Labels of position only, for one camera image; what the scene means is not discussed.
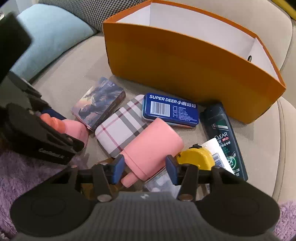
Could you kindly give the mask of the peach glossy bottle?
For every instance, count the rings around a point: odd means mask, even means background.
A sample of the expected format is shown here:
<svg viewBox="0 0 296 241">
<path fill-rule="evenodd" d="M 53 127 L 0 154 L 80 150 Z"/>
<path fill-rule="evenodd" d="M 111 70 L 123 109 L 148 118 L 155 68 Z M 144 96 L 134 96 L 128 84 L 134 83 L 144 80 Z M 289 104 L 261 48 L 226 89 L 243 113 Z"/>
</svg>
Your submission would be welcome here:
<svg viewBox="0 0 296 241">
<path fill-rule="evenodd" d="M 84 143 L 84 147 L 86 147 L 88 143 L 88 129 L 81 122 L 69 119 L 60 120 L 58 118 L 51 117 L 48 113 L 41 114 L 40 118 L 57 132 L 65 133 L 82 141 Z"/>
</svg>

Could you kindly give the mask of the pink square bottle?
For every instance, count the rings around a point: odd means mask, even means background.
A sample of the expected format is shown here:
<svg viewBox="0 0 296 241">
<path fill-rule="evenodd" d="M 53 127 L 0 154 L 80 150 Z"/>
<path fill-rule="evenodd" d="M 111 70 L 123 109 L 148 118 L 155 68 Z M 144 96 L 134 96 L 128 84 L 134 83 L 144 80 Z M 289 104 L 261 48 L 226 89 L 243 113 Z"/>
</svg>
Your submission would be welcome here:
<svg viewBox="0 0 296 241">
<path fill-rule="evenodd" d="M 126 188 L 146 181 L 165 166 L 166 156 L 184 148 L 182 138 L 162 119 L 156 118 L 122 151 L 130 172 L 121 180 Z"/>
</svg>

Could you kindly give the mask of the yellow tape measure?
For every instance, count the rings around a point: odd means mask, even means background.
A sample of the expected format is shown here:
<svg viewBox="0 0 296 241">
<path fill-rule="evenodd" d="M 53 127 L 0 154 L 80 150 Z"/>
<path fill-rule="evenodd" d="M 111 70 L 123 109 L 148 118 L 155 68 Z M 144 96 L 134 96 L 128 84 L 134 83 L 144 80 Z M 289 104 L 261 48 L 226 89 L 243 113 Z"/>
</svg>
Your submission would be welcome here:
<svg viewBox="0 0 296 241">
<path fill-rule="evenodd" d="M 180 165 L 191 164 L 197 166 L 200 170 L 210 171 L 215 166 L 211 152 L 198 144 L 194 144 L 189 149 L 179 152 L 176 155 L 176 159 Z"/>
</svg>

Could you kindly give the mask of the plaid white case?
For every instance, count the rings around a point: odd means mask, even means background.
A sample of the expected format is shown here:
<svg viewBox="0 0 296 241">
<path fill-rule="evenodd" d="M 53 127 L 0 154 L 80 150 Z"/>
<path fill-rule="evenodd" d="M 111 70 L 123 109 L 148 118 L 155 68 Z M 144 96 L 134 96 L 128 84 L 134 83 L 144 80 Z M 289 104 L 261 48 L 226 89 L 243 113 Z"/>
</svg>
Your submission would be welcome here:
<svg viewBox="0 0 296 241">
<path fill-rule="evenodd" d="M 143 94 L 137 95 L 96 128 L 95 137 L 111 157 L 116 158 L 149 125 L 142 117 L 143 100 Z"/>
</svg>

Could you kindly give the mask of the orange cardboard box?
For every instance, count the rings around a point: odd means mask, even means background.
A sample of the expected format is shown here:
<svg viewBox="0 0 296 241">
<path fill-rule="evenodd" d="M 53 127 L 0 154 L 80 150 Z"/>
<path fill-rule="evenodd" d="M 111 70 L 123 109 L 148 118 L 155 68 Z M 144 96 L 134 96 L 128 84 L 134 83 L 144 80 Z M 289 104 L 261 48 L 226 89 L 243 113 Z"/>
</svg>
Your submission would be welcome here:
<svg viewBox="0 0 296 241">
<path fill-rule="evenodd" d="M 199 104 L 218 100 L 243 123 L 263 115 L 286 90 L 255 33 L 203 9 L 146 1 L 105 20 L 103 32 L 115 76 Z"/>
</svg>

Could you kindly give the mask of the purple fluffy blanket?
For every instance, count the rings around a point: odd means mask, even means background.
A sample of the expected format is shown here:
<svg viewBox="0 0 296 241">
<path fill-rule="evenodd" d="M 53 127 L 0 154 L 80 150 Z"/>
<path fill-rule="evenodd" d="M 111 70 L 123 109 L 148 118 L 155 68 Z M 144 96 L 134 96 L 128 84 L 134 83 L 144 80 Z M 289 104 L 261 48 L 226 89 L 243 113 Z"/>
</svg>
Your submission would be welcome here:
<svg viewBox="0 0 296 241">
<path fill-rule="evenodd" d="M 10 240 L 17 234 L 10 218 L 12 203 L 66 167 L 13 151 L 1 152 L 1 240 Z"/>
</svg>

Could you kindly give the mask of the dark green Clear shampoo bottle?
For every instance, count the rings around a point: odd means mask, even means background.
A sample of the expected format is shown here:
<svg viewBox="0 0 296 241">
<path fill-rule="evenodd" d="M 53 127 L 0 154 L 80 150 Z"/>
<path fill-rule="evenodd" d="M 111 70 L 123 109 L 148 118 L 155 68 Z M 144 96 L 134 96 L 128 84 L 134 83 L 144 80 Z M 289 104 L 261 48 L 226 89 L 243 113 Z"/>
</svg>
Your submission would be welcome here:
<svg viewBox="0 0 296 241">
<path fill-rule="evenodd" d="M 222 103 L 207 106 L 200 113 L 200 120 L 207 137 L 218 141 L 234 174 L 245 181 L 248 180 L 238 142 Z"/>
</svg>

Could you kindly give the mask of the white barcode tube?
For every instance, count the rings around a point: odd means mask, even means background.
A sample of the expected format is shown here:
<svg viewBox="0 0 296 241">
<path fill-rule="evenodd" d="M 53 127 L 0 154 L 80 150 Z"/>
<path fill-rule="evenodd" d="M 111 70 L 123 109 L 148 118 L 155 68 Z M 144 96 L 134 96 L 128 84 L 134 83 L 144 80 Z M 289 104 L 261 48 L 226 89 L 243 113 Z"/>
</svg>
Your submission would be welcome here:
<svg viewBox="0 0 296 241">
<path fill-rule="evenodd" d="M 231 174 L 234 174 L 222 148 L 215 138 L 206 141 L 205 143 L 201 144 L 201 146 L 211 153 L 216 166 L 227 170 Z"/>
</svg>

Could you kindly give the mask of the light blue cushion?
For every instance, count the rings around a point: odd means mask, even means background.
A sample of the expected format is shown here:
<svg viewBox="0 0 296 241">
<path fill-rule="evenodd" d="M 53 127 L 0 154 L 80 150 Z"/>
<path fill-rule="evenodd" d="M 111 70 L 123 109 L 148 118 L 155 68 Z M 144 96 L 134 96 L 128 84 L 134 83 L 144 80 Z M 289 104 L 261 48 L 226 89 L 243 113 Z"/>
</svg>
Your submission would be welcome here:
<svg viewBox="0 0 296 241">
<path fill-rule="evenodd" d="M 16 19 L 32 42 L 11 72 L 27 81 L 35 78 L 64 52 L 96 33 L 93 27 L 77 16 L 48 4 L 34 4 Z"/>
</svg>

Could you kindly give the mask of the illustrated card box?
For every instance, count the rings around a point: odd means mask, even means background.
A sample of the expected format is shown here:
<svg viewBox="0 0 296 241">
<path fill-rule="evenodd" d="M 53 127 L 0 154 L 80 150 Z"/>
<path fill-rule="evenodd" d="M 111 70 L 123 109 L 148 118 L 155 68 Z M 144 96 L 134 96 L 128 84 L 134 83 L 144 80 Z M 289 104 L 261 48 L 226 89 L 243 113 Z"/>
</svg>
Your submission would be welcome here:
<svg viewBox="0 0 296 241">
<path fill-rule="evenodd" d="M 105 77 L 96 81 L 71 108 L 74 116 L 91 131 L 104 122 L 125 99 L 124 89 Z"/>
</svg>

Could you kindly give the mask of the blue Super Deer tin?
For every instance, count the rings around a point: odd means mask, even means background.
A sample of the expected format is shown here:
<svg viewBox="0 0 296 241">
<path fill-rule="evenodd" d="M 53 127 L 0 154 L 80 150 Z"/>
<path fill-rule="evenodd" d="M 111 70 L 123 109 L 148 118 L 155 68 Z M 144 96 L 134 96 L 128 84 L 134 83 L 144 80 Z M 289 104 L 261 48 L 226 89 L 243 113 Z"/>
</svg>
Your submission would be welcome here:
<svg viewBox="0 0 296 241">
<path fill-rule="evenodd" d="M 146 121 L 160 118 L 168 125 L 184 128 L 194 128 L 199 123 L 199 111 L 195 103 L 156 93 L 144 95 L 142 117 Z"/>
</svg>

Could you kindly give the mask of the clear plastic packet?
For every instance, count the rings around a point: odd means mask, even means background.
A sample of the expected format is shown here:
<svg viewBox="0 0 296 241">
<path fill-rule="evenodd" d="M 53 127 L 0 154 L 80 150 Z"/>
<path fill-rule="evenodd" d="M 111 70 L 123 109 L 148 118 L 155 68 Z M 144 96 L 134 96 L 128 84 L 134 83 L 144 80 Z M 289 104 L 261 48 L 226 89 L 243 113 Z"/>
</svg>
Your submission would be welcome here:
<svg viewBox="0 0 296 241">
<path fill-rule="evenodd" d="M 171 182 L 165 168 L 147 180 L 144 183 L 144 188 L 149 192 L 169 192 L 174 198 L 177 197 L 180 190 L 180 186 L 176 186 Z"/>
</svg>

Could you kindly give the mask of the houndstooth cushion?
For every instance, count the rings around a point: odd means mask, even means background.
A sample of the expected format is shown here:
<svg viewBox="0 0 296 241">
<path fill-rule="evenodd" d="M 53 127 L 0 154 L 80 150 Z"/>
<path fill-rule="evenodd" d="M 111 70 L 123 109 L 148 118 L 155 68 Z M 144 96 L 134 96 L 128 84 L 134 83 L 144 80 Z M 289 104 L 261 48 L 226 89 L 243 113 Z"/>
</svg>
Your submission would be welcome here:
<svg viewBox="0 0 296 241">
<path fill-rule="evenodd" d="M 40 4 L 60 7 L 102 32 L 103 22 L 117 13 L 129 9 L 142 0 L 42 0 Z"/>
</svg>

